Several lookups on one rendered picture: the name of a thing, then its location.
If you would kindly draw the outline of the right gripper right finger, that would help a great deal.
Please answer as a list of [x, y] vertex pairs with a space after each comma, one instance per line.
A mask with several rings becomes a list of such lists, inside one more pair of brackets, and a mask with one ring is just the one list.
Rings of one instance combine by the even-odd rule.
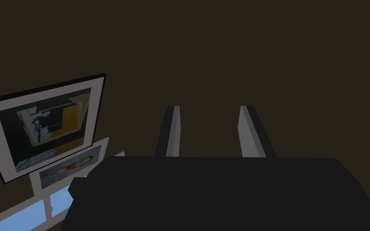
[[254, 106], [240, 106], [238, 134], [243, 158], [277, 157]]

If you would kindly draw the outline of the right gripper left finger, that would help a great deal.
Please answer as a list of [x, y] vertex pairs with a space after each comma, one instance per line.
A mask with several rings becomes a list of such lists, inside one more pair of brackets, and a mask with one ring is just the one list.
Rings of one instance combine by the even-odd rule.
[[155, 156], [179, 156], [179, 147], [180, 106], [168, 106], [164, 113]]

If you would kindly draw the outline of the white framed grey picture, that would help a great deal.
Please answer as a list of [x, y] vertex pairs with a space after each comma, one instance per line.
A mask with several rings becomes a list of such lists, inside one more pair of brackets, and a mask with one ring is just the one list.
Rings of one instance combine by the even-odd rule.
[[82, 151], [32, 172], [30, 180], [34, 195], [42, 195], [43, 192], [58, 187], [85, 169], [91, 170], [103, 160], [108, 142], [109, 137], [106, 137]]

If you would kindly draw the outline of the black framed dark abstract picture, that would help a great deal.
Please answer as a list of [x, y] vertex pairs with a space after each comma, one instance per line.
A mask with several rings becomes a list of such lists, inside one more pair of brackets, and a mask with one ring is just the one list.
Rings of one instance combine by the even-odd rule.
[[0, 96], [4, 184], [93, 145], [105, 73]]

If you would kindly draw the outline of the white framed window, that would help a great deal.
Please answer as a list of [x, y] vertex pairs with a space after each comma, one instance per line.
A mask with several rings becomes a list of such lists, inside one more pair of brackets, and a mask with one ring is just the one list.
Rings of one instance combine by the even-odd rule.
[[62, 221], [72, 203], [67, 189], [75, 177], [86, 177], [93, 164], [42, 188], [39, 172], [30, 174], [34, 196], [0, 213], [0, 231], [46, 231]]

